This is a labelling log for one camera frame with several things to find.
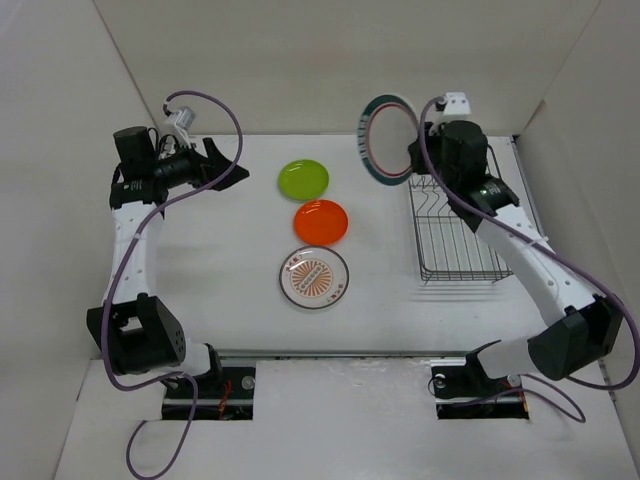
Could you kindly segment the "green rimmed white plate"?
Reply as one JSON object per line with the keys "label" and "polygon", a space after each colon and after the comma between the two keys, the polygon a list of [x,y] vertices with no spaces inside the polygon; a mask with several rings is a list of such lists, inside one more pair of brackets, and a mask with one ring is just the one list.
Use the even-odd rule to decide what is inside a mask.
{"label": "green rimmed white plate", "polygon": [[357,150],[376,181],[397,186],[412,175],[409,146],[417,139],[417,130],[415,109],[397,94],[378,95],[364,107],[357,123]]}

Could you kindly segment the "orange sunburst patterned plate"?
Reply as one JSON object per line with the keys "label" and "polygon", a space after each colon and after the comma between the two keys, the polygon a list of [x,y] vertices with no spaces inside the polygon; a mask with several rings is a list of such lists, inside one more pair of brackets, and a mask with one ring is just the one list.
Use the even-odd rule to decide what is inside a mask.
{"label": "orange sunburst patterned plate", "polygon": [[316,311],[341,300],[349,287],[350,271],[334,250],[307,245],[294,250],[283,261],[278,283],[291,304]]}

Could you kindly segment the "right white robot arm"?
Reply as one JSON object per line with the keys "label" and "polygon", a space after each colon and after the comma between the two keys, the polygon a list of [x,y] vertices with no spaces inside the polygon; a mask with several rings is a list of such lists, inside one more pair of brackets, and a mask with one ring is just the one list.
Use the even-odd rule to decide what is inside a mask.
{"label": "right white robot arm", "polygon": [[468,390],[486,393],[511,374],[571,380],[613,350],[627,318],[624,304],[554,252],[513,190],[489,174],[488,140],[477,124],[426,122],[409,153],[441,187],[455,215],[506,262],[545,324],[531,337],[498,340],[468,353],[462,369]]}

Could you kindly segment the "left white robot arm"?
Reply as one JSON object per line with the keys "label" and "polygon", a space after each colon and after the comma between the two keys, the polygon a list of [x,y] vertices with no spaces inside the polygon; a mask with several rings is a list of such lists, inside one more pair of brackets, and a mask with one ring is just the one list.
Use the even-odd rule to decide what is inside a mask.
{"label": "left white robot arm", "polygon": [[109,371],[116,375],[178,369],[204,397],[223,387],[215,349],[185,336],[178,319],[160,300],[156,254],[171,189],[223,191],[247,179],[249,171],[227,159],[210,138],[204,153],[180,147],[161,156],[143,126],[113,136],[120,162],[111,183],[109,206],[115,226],[111,279],[103,303],[88,310],[88,330]]}

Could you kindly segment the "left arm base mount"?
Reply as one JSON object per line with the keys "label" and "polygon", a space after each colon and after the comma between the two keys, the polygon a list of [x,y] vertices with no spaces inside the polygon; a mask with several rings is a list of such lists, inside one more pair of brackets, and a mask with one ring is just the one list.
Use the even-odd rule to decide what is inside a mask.
{"label": "left arm base mount", "polygon": [[[249,421],[253,419],[256,365],[231,363],[222,370],[222,380],[215,384],[197,380],[198,399],[195,420]],[[161,406],[162,420],[187,420],[193,400],[193,387],[180,378],[166,383]]]}

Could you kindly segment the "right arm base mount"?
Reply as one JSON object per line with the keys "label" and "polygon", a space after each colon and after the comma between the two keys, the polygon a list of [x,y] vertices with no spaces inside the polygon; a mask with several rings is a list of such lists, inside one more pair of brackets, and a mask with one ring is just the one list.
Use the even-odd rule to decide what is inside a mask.
{"label": "right arm base mount", "polygon": [[435,397],[439,420],[528,420],[522,382],[507,377],[490,379],[473,373],[467,365],[433,363],[430,393]]}

